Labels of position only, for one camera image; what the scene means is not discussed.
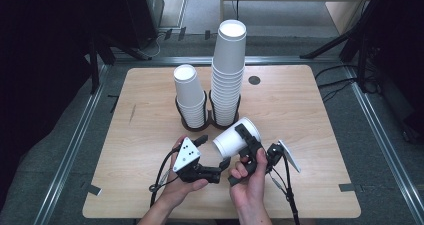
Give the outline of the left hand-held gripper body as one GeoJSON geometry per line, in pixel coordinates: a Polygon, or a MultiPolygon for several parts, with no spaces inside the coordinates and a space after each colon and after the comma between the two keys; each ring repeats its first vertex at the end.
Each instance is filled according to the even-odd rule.
{"type": "Polygon", "coordinates": [[[201,152],[193,144],[192,139],[186,137],[180,145],[173,171],[183,182],[191,183],[206,179],[209,183],[220,182],[221,171],[219,167],[206,167],[199,163],[201,152]]]}

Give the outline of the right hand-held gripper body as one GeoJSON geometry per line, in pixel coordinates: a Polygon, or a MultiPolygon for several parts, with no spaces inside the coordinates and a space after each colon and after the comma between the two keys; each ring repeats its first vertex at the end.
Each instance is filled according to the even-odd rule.
{"type": "MultiPolygon", "coordinates": [[[[251,141],[247,142],[247,146],[242,148],[238,154],[241,157],[248,157],[249,160],[244,164],[245,169],[247,170],[249,175],[252,175],[257,168],[257,150],[262,148],[262,144],[257,141],[256,139],[253,139],[251,141]]],[[[288,164],[291,164],[293,168],[300,173],[301,168],[298,165],[298,163],[293,158],[290,150],[285,146],[282,140],[279,140],[277,143],[273,143],[270,145],[268,150],[266,151],[266,157],[267,157],[267,168],[266,172],[269,173],[271,170],[274,169],[274,167],[279,163],[281,159],[284,160],[284,163],[286,166],[288,164]]]]}

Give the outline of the single white paper cup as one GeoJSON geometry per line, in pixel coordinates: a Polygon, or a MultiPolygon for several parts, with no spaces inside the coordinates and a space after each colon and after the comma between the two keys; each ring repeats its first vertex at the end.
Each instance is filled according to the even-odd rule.
{"type": "Polygon", "coordinates": [[[245,142],[235,131],[235,127],[239,124],[243,124],[258,141],[261,141],[259,130],[250,119],[243,117],[212,141],[223,159],[235,156],[245,146],[245,142]]]}

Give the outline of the black double cup holder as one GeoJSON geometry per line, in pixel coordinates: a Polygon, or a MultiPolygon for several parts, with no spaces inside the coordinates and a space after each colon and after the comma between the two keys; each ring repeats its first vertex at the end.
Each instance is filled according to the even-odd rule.
{"type": "Polygon", "coordinates": [[[241,102],[241,98],[238,98],[238,102],[237,102],[237,106],[236,106],[237,112],[235,113],[235,115],[233,117],[232,123],[230,125],[227,125],[227,126],[222,126],[215,121],[215,114],[214,114],[215,105],[214,105],[214,103],[210,102],[212,109],[208,110],[207,107],[206,107],[206,102],[203,102],[203,108],[205,109],[205,111],[203,112],[203,123],[201,124],[200,127],[197,127],[197,128],[190,127],[186,123],[186,120],[185,120],[185,118],[182,114],[182,110],[179,107],[177,99],[175,99],[175,106],[176,106],[177,111],[180,115],[180,121],[181,121],[182,126],[190,132],[200,132],[200,131],[205,130],[209,125],[212,125],[213,127],[217,128],[219,130],[226,130],[227,128],[231,127],[233,124],[235,124],[239,120],[238,110],[239,110],[240,102],[241,102]]]}

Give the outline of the short stack of paper cups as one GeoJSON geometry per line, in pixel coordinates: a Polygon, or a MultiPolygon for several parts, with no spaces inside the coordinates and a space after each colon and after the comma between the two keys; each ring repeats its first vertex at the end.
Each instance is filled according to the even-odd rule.
{"type": "Polygon", "coordinates": [[[206,95],[196,69],[183,64],[174,69],[177,108],[187,127],[197,129],[205,124],[206,95]]]}

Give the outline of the tall stack of paper cups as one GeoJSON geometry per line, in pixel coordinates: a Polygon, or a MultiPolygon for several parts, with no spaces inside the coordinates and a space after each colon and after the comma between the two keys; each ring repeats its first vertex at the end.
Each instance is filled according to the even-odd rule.
{"type": "Polygon", "coordinates": [[[210,99],[219,126],[230,126],[236,120],[245,68],[246,34],[246,26],[238,20],[225,20],[218,29],[210,99]]]}

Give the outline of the person's right hand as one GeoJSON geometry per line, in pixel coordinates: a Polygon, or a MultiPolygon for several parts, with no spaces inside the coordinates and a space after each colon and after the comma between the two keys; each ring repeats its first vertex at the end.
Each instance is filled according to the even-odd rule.
{"type": "Polygon", "coordinates": [[[230,188],[230,197],[238,211],[242,210],[263,210],[264,209],[264,186],[265,174],[268,165],[266,153],[260,148],[256,154],[257,167],[252,175],[249,175],[242,158],[235,163],[229,174],[241,182],[230,188]]]}

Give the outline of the person's left hand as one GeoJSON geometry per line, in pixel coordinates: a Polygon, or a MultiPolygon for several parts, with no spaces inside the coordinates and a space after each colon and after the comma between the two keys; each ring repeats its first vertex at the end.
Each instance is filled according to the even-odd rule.
{"type": "Polygon", "coordinates": [[[189,193],[201,190],[208,185],[208,181],[206,179],[200,179],[191,183],[183,182],[173,171],[179,146],[182,144],[184,139],[185,135],[182,135],[173,146],[174,152],[170,159],[170,168],[166,180],[166,186],[160,196],[156,199],[154,203],[155,207],[160,206],[167,209],[174,209],[184,201],[189,193]]]}

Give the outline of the black tripod stand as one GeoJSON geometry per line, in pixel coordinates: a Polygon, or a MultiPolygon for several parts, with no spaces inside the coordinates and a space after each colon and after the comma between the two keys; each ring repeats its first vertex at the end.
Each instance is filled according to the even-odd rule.
{"type": "Polygon", "coordinates": [[[136,52],[129,46],[124,45],[121,42],[113,39],[110,36],[103,34],[95,34],[89,41],[89,64],[91,67],[91,81],[92,88],[91,93],[94,94],[100,87],[100,72],[98,68],[98,58],[107,65],[113,65],[116,62],[116,57],[112,52],[112,47],[116,47],[123,51],[125,54],[130,55],[141,61],[151,60],[150,55],[142,55],[140,52],[136,52]]]}
{"type": "Polygon", "coordinates": [[[357,78],[356,83],[362,92],[366,92],[366,62],[369,41],[372,30],[375,28],[375,14],[378,9],[380,0],[370,0],[356,24],[344,34],[324,44],[318,49],[304,55],[300,55],[300,59],[314,59],[337,45],[345,42],[342,51],[339,54],[341,62],[350,62],[356,54],[358,54],[357,78]]]}

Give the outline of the black cabinet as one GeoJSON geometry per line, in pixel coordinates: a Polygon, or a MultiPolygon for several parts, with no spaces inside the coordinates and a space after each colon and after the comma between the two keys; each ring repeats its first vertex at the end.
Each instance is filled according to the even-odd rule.
{"type": "Polygon", "coordinates": [[[135,32],[136,45],[158,36],[164,10],[164,0],[125,0],[135,32]]]}

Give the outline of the dark curtain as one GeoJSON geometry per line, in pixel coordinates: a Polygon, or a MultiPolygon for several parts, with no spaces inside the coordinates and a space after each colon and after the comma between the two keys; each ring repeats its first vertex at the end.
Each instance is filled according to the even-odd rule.
{"type": "Polygon", "coordinates": [[[69,0],[0,0],[0,206],[19,160],[91,75],[69,0]]]}

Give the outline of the metal floor rail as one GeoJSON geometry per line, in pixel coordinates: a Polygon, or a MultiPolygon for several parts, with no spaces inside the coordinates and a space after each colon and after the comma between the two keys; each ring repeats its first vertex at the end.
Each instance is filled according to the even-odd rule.
{"type": "Polygon", "coordinates": [[[424,225],[424,200],[399,158],[395,146],[370,100],[370,96],[361,90],[357,82],[352,84],[352,90],[413,219],[417,225],[424,225]]]}
{"type": "Polygon", "coordinates": [[[82,141],[85,137],[88,126],[91,122],[94,111],[100,100],[101,94],[104,90],[103,83],[106,81],[110,65],[102,65],[100,69],[100,82],[101,84],[93,94],[89,96],[87,104],[84,107],[81,118],[79,119],[76,129],[71,137],[68,147],[60,162],[60,165],[49,185],[46,196],[40,206],[37,216],[33,225],[48,225],[50,218],[55,210],[56,204],[64,189],[70,171],[75,162],[76,156],[79,152],[82,141]]]}

